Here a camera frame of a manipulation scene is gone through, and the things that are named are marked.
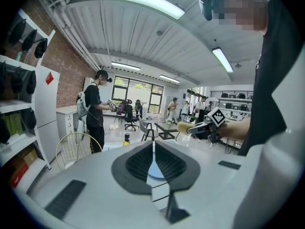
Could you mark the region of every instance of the white refrigerator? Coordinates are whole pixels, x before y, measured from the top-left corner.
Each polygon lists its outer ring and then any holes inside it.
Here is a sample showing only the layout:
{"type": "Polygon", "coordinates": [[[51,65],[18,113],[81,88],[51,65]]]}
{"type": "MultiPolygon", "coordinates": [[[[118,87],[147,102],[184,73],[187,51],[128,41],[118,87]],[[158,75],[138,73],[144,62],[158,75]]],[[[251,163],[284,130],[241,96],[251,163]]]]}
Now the white refrigerator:
{"type": "Polygon", "coordinates": [[[56,156],[59,134],[56,120],[56,99],[60,74],[39,66],[35,91],[35,116],[43,151],[50,163],[56,156]]]}

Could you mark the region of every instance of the black t-shirt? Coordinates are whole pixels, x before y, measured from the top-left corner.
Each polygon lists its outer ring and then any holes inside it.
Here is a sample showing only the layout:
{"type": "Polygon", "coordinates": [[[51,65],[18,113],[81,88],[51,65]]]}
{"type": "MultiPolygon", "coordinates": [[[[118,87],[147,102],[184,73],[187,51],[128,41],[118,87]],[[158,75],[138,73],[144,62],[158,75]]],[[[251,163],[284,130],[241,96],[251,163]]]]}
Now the black t-shirt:
{"type": "Polygon", "coordinates": [[[263,144],[286,129],[271,94],[294,65],[303,44],[295,21],[280,0],[269,1],[268,14],[262,54],[255,69],[250,128],[238,153],[243,156],[253,145],[263,144]]]}
{"type": "Polygon", "coordinates": [[[87,114],[86,124],[92,127],[103,126],[103,112],[94,106],[101,104],[99,88],[95,84],[91,84],[84,91],[86,107],[90,105],[87,114]]]}

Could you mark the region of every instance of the cardboard box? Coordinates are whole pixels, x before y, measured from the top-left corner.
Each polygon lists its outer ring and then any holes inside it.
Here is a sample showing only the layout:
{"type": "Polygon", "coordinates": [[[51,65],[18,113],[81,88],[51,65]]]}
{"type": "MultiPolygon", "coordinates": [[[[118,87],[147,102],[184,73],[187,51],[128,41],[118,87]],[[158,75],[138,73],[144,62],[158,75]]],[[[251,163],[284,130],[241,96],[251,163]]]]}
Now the cardboard box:
{"type": "Polygon", "coordinates": [[[33,162],[38,158],[36,150],[32,146],[28,146],[25,149],[21,150],[19,152],[19,156],[23,158],[25,163],[27,163],[28,166],[33,164],[33,162]]]}
{"type": "Polygon", "coordinates": [[[3,170],[8,177],[12,187],[17,187],[23,175],[27,172],[29,166],[25,161],[19,157],[13,157],[6,165],[3,170]]]}

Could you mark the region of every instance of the window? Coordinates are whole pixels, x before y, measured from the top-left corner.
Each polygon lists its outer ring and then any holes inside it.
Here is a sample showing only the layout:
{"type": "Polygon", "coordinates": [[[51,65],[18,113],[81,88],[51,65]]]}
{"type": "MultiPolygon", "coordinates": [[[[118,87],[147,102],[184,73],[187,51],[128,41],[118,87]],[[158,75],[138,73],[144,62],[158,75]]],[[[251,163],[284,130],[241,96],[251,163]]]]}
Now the window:
{"type": "Polygon", "coordinates": [[[141,100],[144,107],[148,108],[149,113],[158,114],[162,100],[163,87],[136,81],[133,79],[115,77],[112,100],[116,103],[121,103],[122,100],[132,100],[132,108],[137,99],[141,100]]]}

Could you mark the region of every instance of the black pants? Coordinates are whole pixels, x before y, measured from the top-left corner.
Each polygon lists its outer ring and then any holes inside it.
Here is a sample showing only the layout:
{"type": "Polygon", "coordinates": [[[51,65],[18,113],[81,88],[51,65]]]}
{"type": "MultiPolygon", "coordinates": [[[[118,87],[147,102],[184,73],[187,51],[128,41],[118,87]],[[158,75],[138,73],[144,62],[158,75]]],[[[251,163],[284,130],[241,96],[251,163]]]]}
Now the black pants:
{"type": "MultiPolygon", "coordinates": [[[[90,136],[92,136],[100,145],[101,148],[103,149],[104,143],[105,143],[105,132],[104,132],[104,127],[92,127],[87,125],[87,128],[89,130],[90,136]]],[[[92,154],[101,152],[101,149],[99,145],[96,143],[96,141],[91,138],[91,144],[93,150],[91,150],[92,154]]]]}
{"type": "Polygon", "coordinates": [[[143,119],[142,111],[143,111],[143,109],[141,109],[140,111],[139,111],[139,110],[136,110],[136,114],[138,114],[138,112],[140,112],[140,117],[141,117],[141,119],[143,119]]]}

